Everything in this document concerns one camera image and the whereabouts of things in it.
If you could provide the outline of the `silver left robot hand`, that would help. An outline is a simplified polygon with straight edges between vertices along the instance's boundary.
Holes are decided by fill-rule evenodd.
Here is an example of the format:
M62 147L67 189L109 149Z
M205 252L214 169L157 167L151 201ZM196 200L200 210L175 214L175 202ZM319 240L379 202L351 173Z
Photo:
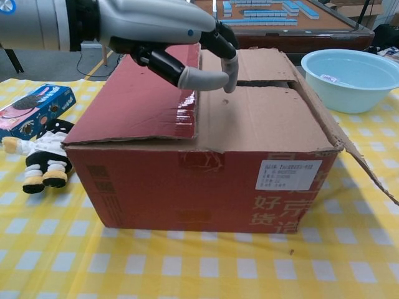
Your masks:
M128 54L180 90L235 90L238 42L233 30L187 1L99 1L99 41ZM200 44L221 59L221 70L184 65L166 52L172 45Z

